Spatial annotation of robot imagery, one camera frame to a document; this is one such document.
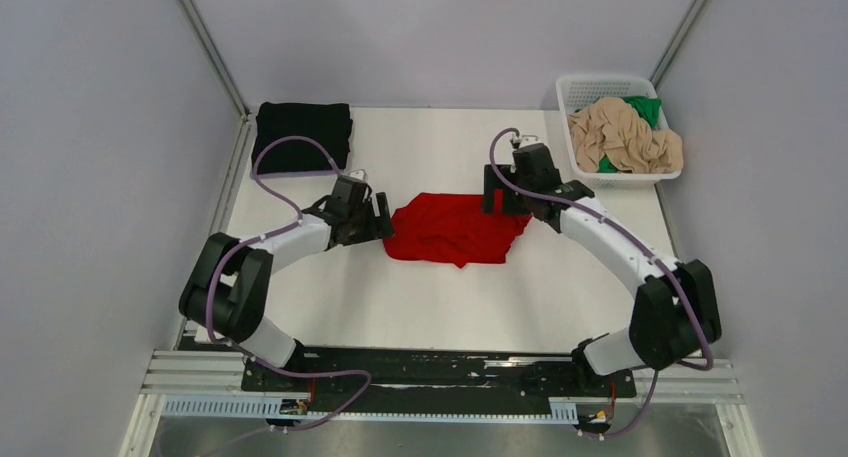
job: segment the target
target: metal frame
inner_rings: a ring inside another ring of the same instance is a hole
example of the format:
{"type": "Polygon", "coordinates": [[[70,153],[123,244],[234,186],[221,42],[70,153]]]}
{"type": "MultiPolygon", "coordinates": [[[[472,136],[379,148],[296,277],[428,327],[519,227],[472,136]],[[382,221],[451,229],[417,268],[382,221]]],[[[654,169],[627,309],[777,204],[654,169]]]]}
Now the metal frame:
{"type": "Polygon", "coordinates": [[[730,457],[762,457],[748,407],[744,405],[716,405],[724,441],[730,457]]]}
{"type": "Polygon", "coordinates": [[[662,83],[666,73],[671,68],[671,64],[677,57],[678,51],[680,51],[680,48],[683,47],[683,43],[686,42],[686,39],[692,31],[692,27],[695,25],[695,22],[708,2],[709,0],[692,0],[692,3],[689,5],[689,9],[683,16],[683,20],[680,21],[680,25],[678,25],[677,29],[674,31],[674,35],[671,37],[668,47],[666,47],[665,52],[663,52],[662,57],[660,57],[657,67],[651,74],[650,80],[654,85],[654,88],[658,88],[662,83]]]}
{"type": "MultiPolygon", "coordinates": [[[[163,417],[237,417],[248,419],[318,420],[329,412],[288,414],[287,398],[268,396],[171,395],[162,410],[163,417]]],[[[447,415],[342,412],[335,420],[356,422],[429,422],[450,424],[577,424],[577,404],[551,402],[549,415],[447,415]]]]}
{"type": "MultiPolygon", "coordinates": [[[[302,392],[245,392],[241,390],[244,357],[236,352],[156,351],[150,361],[140,393],[208,396],[262,396],[303,399],[302,392]]],[[[652,370],[633,371],[636,389],[644,395],[653,378],[652,370]]],[[[598,397],[556,397],[551,402],[572,404],[605,403],[598,397]]],[[[619,399],[640,403],[642,399],[619,399]]],[[[655,403],[742,405],[745,400],[729,360],[717,359],[709,372],[673,365],[660,372],[654,392],[655,403]]]]}
{"type": "Polygon", "coordinates": [[[227,170],[224,174],[224,181],[221,184],[221,192],[218,194],[218,202],[215,204],[212,223],[209,226],[210,234],[226,229],[230,222],[230,216],[233,213],[233,204],[236,201],[238,183],[247,165],[245,152],[247,152],[247,144],[250,141],[250,129],[252,125],[253,121],[249,116],[242,117],[238,134],[236,135],[236,141],[230,153],[227,170]]]}
{"type": "Polygon", "coordinates": [[[203,23],[203,19],[200,17],[200,12],[197,10],[197,6],[194,5],[194,0],[176,1],[177,4],[179,4],[180,9],[183,11],[189,25],[191,25],[191,29],[194,31],[194,35],[200,42],[200,46],[206,53],[206,58],[209,59],[209,63],[212,65],[215,75],[218,76],[218,79],[227,91],[227,96],[230,98],[230,102],[233,104],[233,107],[242,119],[245,119],[248,115],[247,105],[244,102],[244,98],[241,96],[238,86],[236,86],[236,83],[233,80],[233,76],[230,74],[230,71],[227,70],[227,66],[224,64],[224,59],[221,58],[221,53],[218,52],[218,48],[215,46],[212,36],[209,35],[209,31],[206,29],[206,24],[203,23]]]}
{"type": "Polygon", "coordinates": [[[147,457],[156,439],[165,395],[139,395],[118,457],[147,457]]]}

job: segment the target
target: folded black shirt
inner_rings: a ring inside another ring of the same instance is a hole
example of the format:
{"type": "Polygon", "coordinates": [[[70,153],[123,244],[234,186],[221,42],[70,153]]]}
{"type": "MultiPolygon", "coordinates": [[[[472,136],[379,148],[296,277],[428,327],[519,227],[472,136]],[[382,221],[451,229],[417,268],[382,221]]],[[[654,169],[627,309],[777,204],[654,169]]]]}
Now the folded black shirt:
{"type": "MultiPolygon", "coordinates": [[[[251,161],[265,147],[290,135],[315,139],[327,149],[340,169],[347,167],[353,120],[347,104],[272,104],[265,102],[256,114],[256,142],[251,161]]],[[[258,174],[314,172],[332,169],[320,150],[308,142],[286,142],[265,154],[258,174]]]]}

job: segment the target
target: plastic basket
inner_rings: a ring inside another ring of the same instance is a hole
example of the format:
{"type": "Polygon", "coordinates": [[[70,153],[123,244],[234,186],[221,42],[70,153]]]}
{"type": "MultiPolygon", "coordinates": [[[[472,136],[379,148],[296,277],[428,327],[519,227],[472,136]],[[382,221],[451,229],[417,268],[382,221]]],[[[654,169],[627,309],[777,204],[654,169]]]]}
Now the plastic basket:
{"type": "MultiPolygon", "coordinates": [[[[574,157],[574,146],[571,143],[571,132],[568,130],[568,114],[577,109],[594,103],[601,97],[624,97],[627,95],[644,95],[656,98],[654,86],[641,77],[621,74],[574,74],[564,75],[557,79],[557,100],[559,115],[565,129],[568,162],[574,178],[588,186],[595,187],[644,187],[654,185],[661,180],[675,179],[680,171],[670,174],[596,174],[585,172],[577,166],[574,157]]],[[[660,109],[660,118],[655,129],[667,129],[668,122],[660,109]]]]}

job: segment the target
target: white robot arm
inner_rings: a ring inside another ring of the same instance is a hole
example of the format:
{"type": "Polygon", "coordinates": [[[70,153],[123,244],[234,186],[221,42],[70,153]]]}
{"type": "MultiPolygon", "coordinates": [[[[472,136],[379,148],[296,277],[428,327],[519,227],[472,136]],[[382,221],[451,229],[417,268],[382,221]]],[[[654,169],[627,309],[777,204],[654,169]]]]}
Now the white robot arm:
{"type": "Polygon", "coordinates": [[[706,341],[715,342],[721,336],[721,322],[707,266],[698,260],[679,262],[651,247],[613,217],[588,187],[576,180],[563,183],[544,144],[526,143],[520,137],[512,140],[513,165],[498,165],[497,171],[486,166],[484,211],[494,211],[495,191],[503,191],[504,212],[531,213],[579,243],[634,297],[629,327],[588,339],[572,351],[587,377],[642,366],[661,370],[700,348],[698,332],[675,291],[678,283],[706,341]],[[529,192],[518,193],[515,188],[529,192]],[[528,193],[562,202],[528,197],[528,193]],[[670,282],[661,267],[670,270],[677,282],[670,282]]]}
{"type": "Polygon", "coordinates": [[[253,355],[277,367],[286,366],[302,346],[264,316],[271,275],[304,257],[338,245],[384,239],[394,234],[386,194],[377,193],[372,199],[364,173],[362,178],[354,175],[339,176],[332,194],[304,209],[299,224],[288,232],[242,239],[224,233],[210,236],[180,297],[180,313],[205,326],[207,293],[215,267],[239,242],[257,239],[258,242],[236,252],[224,266],[224,275],[237,277],[233,285],[217,284],[212,327],[253,355]]]}

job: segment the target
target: gray wall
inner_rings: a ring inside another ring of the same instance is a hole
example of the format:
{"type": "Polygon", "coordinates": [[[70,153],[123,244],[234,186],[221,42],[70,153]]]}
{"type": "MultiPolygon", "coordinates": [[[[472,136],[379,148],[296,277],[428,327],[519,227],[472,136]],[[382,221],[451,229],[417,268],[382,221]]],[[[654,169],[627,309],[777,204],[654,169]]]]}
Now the gray wall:
{"type": "Polygon", "coordinates": [[[195,0],[247,103],[556,108],[650,76],[692,0],[195,0]]]}
{"type": "Polygon", "coordinates": [[[848,447],[846,1],[713,0],[659,91],[673,232],[713,268],[768,456],[848,447]]]}
{"type": "Polygon", "coordinates": [[[0,0],[0,453],[117,451],[236,118],[174,0],[0,0]]]}

